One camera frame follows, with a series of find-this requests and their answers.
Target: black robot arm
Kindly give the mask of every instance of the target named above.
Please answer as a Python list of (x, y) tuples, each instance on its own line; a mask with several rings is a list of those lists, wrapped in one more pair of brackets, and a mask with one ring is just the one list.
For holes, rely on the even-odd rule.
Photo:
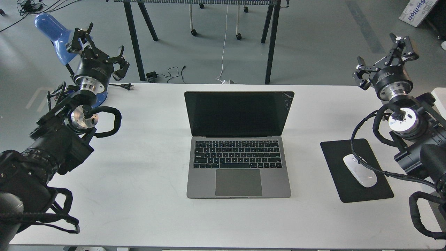
[[(129, 63), (123, 58), (124, 47), (118, 56), (110, 58), (96, 48), (87, 31), (76, 29), (73, 42), (67, 45), (69, 52), (81, 55), (76, 72), (71, 72), (75, 86), (65, 83), (53, 93), (48, 93), (49, 112), (38, 121), (38, 127), (30, 134), (34, 143), (23, 152), (8, 150), (0, 153), (0, 251), (16, 233), (30, 225), (46, 225), (79, 233), (79, 221), (69, 215), (73, 196), (68, 189), (52, 188), (47, 184), (58, 173), (64, 175), (82, 164), (94, 151), (89, 145), (93, 137), (114, 135), (120, 127), (119, 110), (99, 106), (96, 95), (106, 91), (110, 77), (123, 78)], [(113, 64), (120, 65), (114, 70)], [(51, 98), (56, 99), (51, 108)], [(97, 133), (100, 112), (115, 115), (114, 128)], [(65, 196), (63, 205), (55, 199)], [(74, 226), (66, 230), (50, 223), (64, 219)]]
[[(401, 180), (414, 181), (434, 188), (440, 197), (424, 192), (416, 192), (410, 198), (411, 219), (422, 234), (446, 239), (446, 233), (428, 231), (421, 223), (417, 200), (423, 198), (439, 204), (439, 210), (446, 218), (446, 120), (432, 107), (435, 99), (430, 93), (417, 98), (409, 96), (413, 83), (407, 74), (404, 63), (419, 58), (409, 37), (396, 37), (390, 34), (393, 47), (372, 67), (365, 66), (358, 57), (358, 66), (352, 74), (358, 86), (364, 90), (373, 86), (377, 97), (388, 103), (367, 116), (354, 130), (351, 137), (351, 150), (358, 162), (365, 167)], [(373, 133), (383, 144), (398, 148), (394, 159), (407, 175), (384, 172), (368, 165), (355, 154), (354, 141), (356, 132), (369, 118), (375, 117)], [(387, 120), (391, 128), (390, 139), (379, 133), (382, 120)]]

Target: laptop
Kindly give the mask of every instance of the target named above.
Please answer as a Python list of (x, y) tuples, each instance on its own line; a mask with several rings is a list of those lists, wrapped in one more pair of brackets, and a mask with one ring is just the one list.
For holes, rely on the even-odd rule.
[(294, 92), (185, 92), (187, 197), (289, 198), (281, 134)]

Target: black table leg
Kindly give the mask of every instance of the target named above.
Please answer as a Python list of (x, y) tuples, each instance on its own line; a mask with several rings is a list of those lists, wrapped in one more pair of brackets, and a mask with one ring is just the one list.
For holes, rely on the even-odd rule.
[(274, 47), (276, 45), (277, 24), (279, 23), (280, 0), (274, 6), (273, 24), (271, 26), (271, 37), (269, 38), (268, 62), (266, 65), (265, 84), (269, 84), (271, 78), (271, 68), (273, 67)]
[(263, 26), (263, 33), (262, 33), (262, 44), (265, 43), (266, 35), (268, 34), (268, 28), (269, 28), (269, 22), (271, 21), (271, 15), (273, 14), (273, 5), (268, 6), (268, 11), (266, 13), (266, 19), (265, 19), (265, 26)]
[(144, 3), (138, 2), (138, 5), (140, 7), (142, 16), (144, 17), (145, 23), (147, 24), (147, 27), (149, 28), (150, 34), (152, 35), (152, 38), (154, 41), (158, 41), (157, 33), (155, 32), (155, 29), (153, 28), (152, 21), (150, 20), (149, 13), (147, 13), (147, 9), (145, 8)]
[(141, 81), (145, 81), (144, 68), (142, 65), (141, 52), (138, 44), (138, 37), (136, 36), (135, 22), (133, 20), (132, 7), (129, 2), (124, 2), (125, 16), (127, 17), (128, 30), (130, 31), (130, 38), (132, 39), (133, 51), (135, 52), (136, 67)]

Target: mouse pad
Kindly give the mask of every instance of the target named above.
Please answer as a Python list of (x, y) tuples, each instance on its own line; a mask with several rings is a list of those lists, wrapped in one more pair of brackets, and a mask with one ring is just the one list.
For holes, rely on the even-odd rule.
[[(366, 139), (355, 139), (354, 146), (356, 153), (368, 164), (382, 170)], [(321, 148), (342, 202), (349, 203), (393, 198), (393, 192), (383, 174), (377, 173), (376, 184), (366, 188), (348, 170), (343, 158), (352, 154), (350, 140), (321, 142)]]

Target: white mouse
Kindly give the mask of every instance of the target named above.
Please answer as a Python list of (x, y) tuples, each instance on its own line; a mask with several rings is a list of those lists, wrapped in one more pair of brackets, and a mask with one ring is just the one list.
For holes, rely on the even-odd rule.
[(374, 171), (358, 163), (358, 160), (349, 154), (343, 158), (345, 165), (350, 170), (356, 180), (366, 188), (376, 184), (376, 174)]

